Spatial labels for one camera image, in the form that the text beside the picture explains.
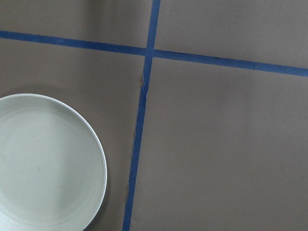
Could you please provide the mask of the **white round plate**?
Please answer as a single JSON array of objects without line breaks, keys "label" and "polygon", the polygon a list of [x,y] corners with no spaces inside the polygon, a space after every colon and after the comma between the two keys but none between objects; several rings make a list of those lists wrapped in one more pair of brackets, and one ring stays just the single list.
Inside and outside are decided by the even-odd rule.
[{"label": "white round plate", "polygon": [[1,230],[83,231],[106,185],[102,145],[77,111],[44,95],[1,98]]}]

